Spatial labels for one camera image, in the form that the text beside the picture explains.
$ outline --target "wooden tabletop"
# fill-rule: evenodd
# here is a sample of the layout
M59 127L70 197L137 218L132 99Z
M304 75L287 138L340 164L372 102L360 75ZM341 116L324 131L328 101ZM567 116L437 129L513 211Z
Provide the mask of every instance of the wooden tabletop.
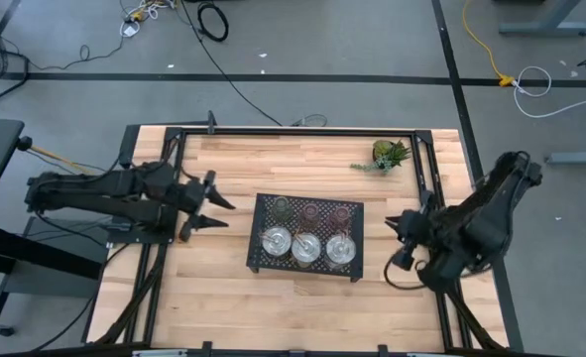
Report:
M135 164L158 159L164 133L163 126L141 127ZM432 135L446 204L457 204L472 191L459 134L432 130ZM199 177L216 171L218 190L237 209L206 205L202 213L230 226L193 232L188 243L175 240L170 246L153 347L199 348L213 341L221 349L376 351L387 344L390 351L442 351L434 293L397 291L383 279L385 263L400 246L384 219L418 209L413 160L386 176L349 168L369 162L372 143L379 139L189 135L183 167ZM427 161L422 161L432 187ZM246 255L258 192L363 202L363 279L353 284L344 277L266 269L253 274ZM101 336L129 301L139 256L140 246L133 245L105 269L88 341ZM426 257L423 250L416 252L417 259ZM391 268L390 278L397 284L418 283L414 271L398 268ZM506 345L491 273L463 280L462 288L478 319ZM457 320L448 305L459 346ZM141 308L139 321L145 312ZM140 339L144 322L138 325Z

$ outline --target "succulent plant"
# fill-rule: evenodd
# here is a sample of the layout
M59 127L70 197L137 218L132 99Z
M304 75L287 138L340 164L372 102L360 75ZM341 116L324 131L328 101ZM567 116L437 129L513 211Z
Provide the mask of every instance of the succulent plant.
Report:
M350 168L370 172L381 170L386 175L393 167L400 166L401 161L410 157L410 149L403 142L392 143L387 140L378 140L374 143L372 157L374 163L368 165L351 164Z

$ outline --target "metal table leg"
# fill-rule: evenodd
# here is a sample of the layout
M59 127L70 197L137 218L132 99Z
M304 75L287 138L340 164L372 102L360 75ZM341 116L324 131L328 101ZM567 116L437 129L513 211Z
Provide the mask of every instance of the metal table leg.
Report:
M552 153L546 159L547 164L586 164L586 152Z
M500 24L500 34L586 36L586 23L563 22L581 0L558 0L538 21Z

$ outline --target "floor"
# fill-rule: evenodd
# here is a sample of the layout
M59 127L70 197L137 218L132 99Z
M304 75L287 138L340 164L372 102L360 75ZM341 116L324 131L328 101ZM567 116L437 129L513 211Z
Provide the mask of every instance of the floor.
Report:
M585 79L576 64L586 58L586 37L498 34L499 22L531 19L554 2L474 1L468 18L504 73L517 76L524 67L539 65L555 79ZM441 3L460 77L493 78L487 55L462 29L464 1ZM38 65L77 60L82 44L93 55L119 44L117 1L0 0L0 20L13 4L19 5L3 36ZM461 129L452 87L444 79L441 84L370 82L391 76L448 78L431 2L243 0L219 6L231 23L230 36L222 44L205 41L207 47L228 73L255 74L237 87L283 123L320 113L331 126ZM189 10L194 15L195 6ZM23 120L25 135L41 147L104 167L114 160L127 124L203 120L213 110L222 124L269 125L219 77L198 81L194 74L217 72L183 19L183 13L161 10L158 20L146 22L110 59L72 66L65 73L77 75L69 77L47 70L53 75L41 75L0 101L0 118ZM586 21L586 2L569 19ZM19 70L18 64L9 70ZM101 80L92 73L123 75ZM145 73L152 75L135 75ZM317 76L291 82L270 74ZM330 82L324 74L344 75ZM10 83L0 80L0 89ZM462 89L485 170L509 150L526 150L538 161L554 151L586 150L586 106L529 119L516 108L511 89ZM544 113L584 99L585 87L554 88L539 100L522 98L522 105ZM21 153L13 157L0 181L0 227L23 229L29 217L20 204L26 179L50 169ZM51 216L84 217L72 210ZM542 186L516 210L515 231L505 263L525 350L586 356L586 166L545 166ZM1 322L16 326L17 334L0 337L0 353L50 339L84 304L82 298L11 296ZM77 345L83 324L82 319L57 346Z

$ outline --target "black wire basket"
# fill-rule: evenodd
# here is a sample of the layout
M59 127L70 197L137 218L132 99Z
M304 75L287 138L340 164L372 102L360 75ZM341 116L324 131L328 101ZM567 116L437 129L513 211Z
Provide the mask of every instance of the black wire basket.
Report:
M293 210L293 216L286 221L276 219L273 214L275 201L279 197L286 198ZM321 243L319 257L310 263L308 267L302 268L293 258L291 252L281 258L274 258L268 254L262 247L262 234L269 228L279 226L288 229L294 235L299 229L301 209L309 203L313 203L319 208L319 223L314 228L305 229L303 232L311 233L319 239ZM331 268L326 263L325 246L330 237L338 232L328 224L328 216L338 207L347 207L350 213L349 222L344 230L349 233L354 242L356 254L350 263L341 265L338 268ZM358 281L363 278L363 203L258 193L246 266L253 273L259 273L260 268L266 268L349 277L352 283Z

